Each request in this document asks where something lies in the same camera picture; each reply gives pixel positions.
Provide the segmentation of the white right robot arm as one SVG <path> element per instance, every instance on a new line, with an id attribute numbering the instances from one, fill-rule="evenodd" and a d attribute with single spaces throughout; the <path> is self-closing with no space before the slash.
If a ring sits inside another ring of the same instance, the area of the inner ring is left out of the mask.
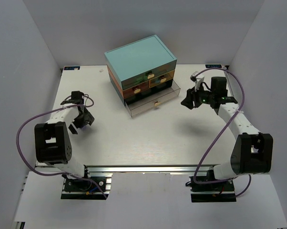
<path id="1" fill-rule="evenodd" d="M 271 169 L 273 137 L 255 128 L 240 111 L 237 100 L 228 96 L 225 77 L 212 77 L 204 89 L 204 78 L 191 76 L 195 86 L 188 89 L 181 104 L 189 109 L 209 105 L 228 125 L 236 139 L 230 159 L 210 169 L 208 181 L 225 180 L 240 175 L 264 174 Z"/>

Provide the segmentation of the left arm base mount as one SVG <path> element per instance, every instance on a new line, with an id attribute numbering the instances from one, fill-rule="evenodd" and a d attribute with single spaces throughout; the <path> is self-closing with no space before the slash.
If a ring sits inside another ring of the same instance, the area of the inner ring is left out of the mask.
<path id="1" fill-rule="evenodd" d="M 64 178 L 61 199 L 63 200 L 106 200 L 99 188 L 90 181 L 78 180 L 69 178 L 66 175 Z M 89 179 L 93 180 L 108 196 L 111 190 L 112 174 L 110 173 L 88 173 Z"/>

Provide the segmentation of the transparent wide bottom drawer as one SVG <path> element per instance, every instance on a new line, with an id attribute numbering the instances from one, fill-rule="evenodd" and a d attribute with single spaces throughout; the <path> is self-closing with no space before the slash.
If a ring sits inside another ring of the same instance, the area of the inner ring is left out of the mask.
<path id="1" fill-rule="evenodd" d="M 172 86 L 166 88 L 153 95 L 149 95 L 136 102 L 127 102 L 125 100 L 125 107 L 131 117 L 140 115 L 146 111 L 154 109 L 161 104 L 173 100 L 179 96 L 181 88 L 173 81 Z"/>

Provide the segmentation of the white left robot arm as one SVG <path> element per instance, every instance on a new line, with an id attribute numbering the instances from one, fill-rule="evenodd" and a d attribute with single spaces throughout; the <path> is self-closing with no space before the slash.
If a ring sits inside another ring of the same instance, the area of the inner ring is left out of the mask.
<path id="1" fill-rule="evenodd" d="M 47 122 L 34 128 L 36 158 L 40 163 L 55 166 L 68 176 L 86 177 L 85 165 L 72 156 L 69 134 L 94 122 L 93 115 L 85 106 L 85 94 L 72 91 L 68 100 L 61 102 L 59 111 Z"/>

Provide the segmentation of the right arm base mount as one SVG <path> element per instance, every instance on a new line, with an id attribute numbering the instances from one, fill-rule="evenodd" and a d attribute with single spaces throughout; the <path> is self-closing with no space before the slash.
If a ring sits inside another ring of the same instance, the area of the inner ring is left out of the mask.
<path id="1" fill-rule="evenodd" d="M 185 186 L 190 188 L 192 203 L 236 202 L 232 181 L 202 185 L 195 183 L 193 177 L 189 177 Z"/>

